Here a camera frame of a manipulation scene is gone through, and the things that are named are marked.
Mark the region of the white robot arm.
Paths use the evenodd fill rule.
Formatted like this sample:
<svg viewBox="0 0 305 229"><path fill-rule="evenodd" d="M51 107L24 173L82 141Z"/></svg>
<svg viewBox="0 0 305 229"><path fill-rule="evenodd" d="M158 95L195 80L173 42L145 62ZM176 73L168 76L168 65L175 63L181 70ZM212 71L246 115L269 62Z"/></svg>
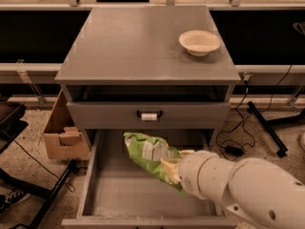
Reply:
<svg viewBox="0 0 305 229"><path fill-rule="evenodd" d="M304 183L268 160L229 161L197 151L161 164L186 193L210 199L258 229L305 229Z"/></svg>

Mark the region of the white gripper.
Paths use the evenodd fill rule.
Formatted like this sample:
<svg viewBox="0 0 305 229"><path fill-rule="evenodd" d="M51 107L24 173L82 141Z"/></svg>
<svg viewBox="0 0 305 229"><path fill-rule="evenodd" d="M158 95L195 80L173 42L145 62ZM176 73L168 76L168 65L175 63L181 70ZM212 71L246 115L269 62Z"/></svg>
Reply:
<svg viewBox="0 0 305 229"><path fill-rule="evenodd" d="M181 150L179 158L162 158L164 181L182 185L183 190L199 199L222 199L234 161L208 151Z"/></svg>

